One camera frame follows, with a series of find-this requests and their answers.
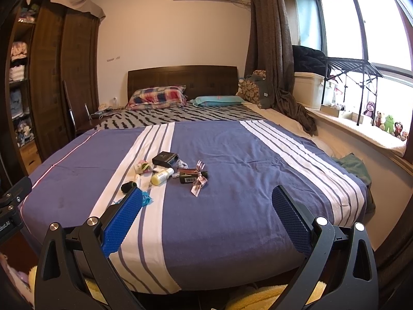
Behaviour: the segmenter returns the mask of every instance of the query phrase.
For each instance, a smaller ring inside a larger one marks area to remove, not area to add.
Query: window
[[[385,116],[391,114],[408,131],[413,109],[412,61],[406,30],[395,0],[321,0],[321,6],[327,55],[362,59],[365,45],[365,57],[369,62],[377,64],[377,68],[382,69],[385,76],[378,80],[377,100],[365,88],[362,113],[366,110],[367,102],[377,102],[377,111]],[[394,78],[386,77],[383,68],[410,77],[397,82]],[[357,83],[361,81],[361,73],[348,73],[345,105],[357,113],[361,101],[361,88]],[[337,82],[338,88],[344,91],[345,76],[341,76],[341,81],[337,79]],[[375,90],[375,81],[368,87]],[[342,102],[344,95],[339,92],[336,95],[336,101]]]
[[[321,0],[321,4],[329,57],[362,59],[363,26],[368,61],[412,70],[406,30],[395,0]]]
[[[412,70],[409,44],[394,0],[358,0],[366,29],[368,60]]]
[[[300,45],[321,50],[321,31],[317,0],[295,0],[298,11]]]
[[[327,56],[363,58],[359,19],[353,0],[321,0]]]
[[[347,89],[345,104],[348,110],[358,113],[360,109],[361,100],[361,88],[355,82],[361,82],[363,75],[361,73],[349,72],[347,77]],[[343,84],[340,80],[338,88],[344,90]],[[401,122],[403,124],[403,130],[409,131],[412,121],[412,108],[413,108],[413,87],[400,82],[396,82],[386,78],[379,78],[378,80],[378,92],[377,92],[377,108],[376,110],[382,112],[385,116],[391,114],[395,122]],[[368,87],[371,90],[375,90],[376,81],[369,84]],[[338,94],[336,96],[337,102],[343,102],[344,94]],[[369,101],[376,102],[375,96],[364,89],[362,113],[366,110],[366,105]]]

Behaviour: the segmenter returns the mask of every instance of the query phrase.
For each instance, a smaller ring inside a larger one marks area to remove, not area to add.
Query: wooden wardrobe
[[[27,176],[37,163],[74,138],[63,81],[78,88],[79,98],[90,112],[98,109],[96,50],[99,19],[50,0],[32,0],[40,6],[35,24],[18,22],[24,0],[10,12],[0,28],[0,179],[2,190]],[[24,80],[10,84],[10,53],[13,41],[24,28],[28,45]],[[19,148],[10,108],[10,90],[19,87],[27,98],[34,140]]]

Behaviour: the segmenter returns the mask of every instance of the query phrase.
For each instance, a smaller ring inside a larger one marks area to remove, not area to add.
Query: window sill
[[[370,145],[413,176],[413,165],[402,158],[406,150],[405,142],[369,124],[357,126],[356,122],[350,119],[332,117],[312,108],[307,108],[307,111],[311,117],[320,119]]]

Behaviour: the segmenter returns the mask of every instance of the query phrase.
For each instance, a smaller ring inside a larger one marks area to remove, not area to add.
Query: wooden headboard
[[[128,100],[136,90],[156,86],[186,85],[188,100],[205,95],[235,95],[236,66],[189,65],[145,68],[128,72]]]

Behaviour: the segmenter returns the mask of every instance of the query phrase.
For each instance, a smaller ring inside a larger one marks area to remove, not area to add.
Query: blue bedspread
[[[110,256],[134,291],[225,288],[297,267],[303,257],[271,205],[280,184],[335,225],[364,215],[366,186],[311,141],[269,121],[178,122],[90,131],[52,155],[30,176],[21,206],[32,237],[41,243],[54,221],[69,227],[102,215],[123,197],[133,164],[160,151],[191,167],[202,160],[209,179],[198,198],[178,179],[149,188],[153,203]],[[149,181],[142,177],[143,190]]]

